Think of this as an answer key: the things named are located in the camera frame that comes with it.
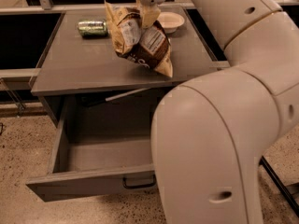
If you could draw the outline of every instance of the metal leg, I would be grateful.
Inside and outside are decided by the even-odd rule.
[[[279,179],[277,174],[274,172],[274,170],[272,169],[272,167],[267,162],[267,160],[265,159],[264,156],[262,156],[262,158],[261,158],[260,165],[262,165],[263,168],[265,169],[265,171],[270,175],[273,182],[276,184],[276,186],[280,190],[281,194],[284,196],[284,198],[287,200],[287,202],[291,206],[292,210],[299,217],[299,205],[298,205],[297,201],[293,198],[292,193],[290,193],[290,191],[289,191],[289,189],[292,189],[290,187],[293,187],[293,185],[289,185],[288,188],[286,186],[284,186],[284,184],[281,182],[281,180]],[[297,192],[296,191],[294,192],[294,194],[295,194],[295,193],[298,193],[298,191],[299,191],[299,184],[294,184],[294,186],[297,187]]]
[[[15,103],[15,105],[18,107],[18,113],[17,117],[21,117],[24,110],[26,109],[25,104],[21,101],[21,97],[18,93],[15,91],[11,91],[5,81],[0,78],[0,91],[6,91],[8,95],[10,96],[11,100]]]

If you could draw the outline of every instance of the crumpled snack bag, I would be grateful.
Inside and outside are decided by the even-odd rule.
[[[106,13],[113,48],[118,56],[168,77],[173,76],[170,44],[158,21],[150,28],[142,29],[137,9],[106,3]]]

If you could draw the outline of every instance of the terrazzo floor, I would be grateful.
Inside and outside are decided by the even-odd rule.
[[[0,224],[166,223],[157,190],[43,203],[25,182],[46,174],[55,127],[42,110],[29,110],[17,118],[15,108],[0,105],[5,125],[0,136]],[[299,126],[264,155],[286,185],[299,182]],[[298,224],[263,167],[259,182],[264,224]]]

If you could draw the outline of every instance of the gray tabletop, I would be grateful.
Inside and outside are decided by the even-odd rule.
[[[110,37],[83,39],[77,30],[81,19],[105,18],[105,10],[67,11],[32,88],[34,95],[61,95],[92,91],[130,90],[177,85],[194,77],[215,72],[204,45],[184,10],[163,7],[185,18],[169,35],[172,78],[119,58]]]

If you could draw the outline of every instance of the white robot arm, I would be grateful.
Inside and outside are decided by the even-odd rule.
[[[299,30],[273,0],[192,0],[232,66],[170,91],[152,122],[168,223],[263,223],[258,163],[299,122]]]

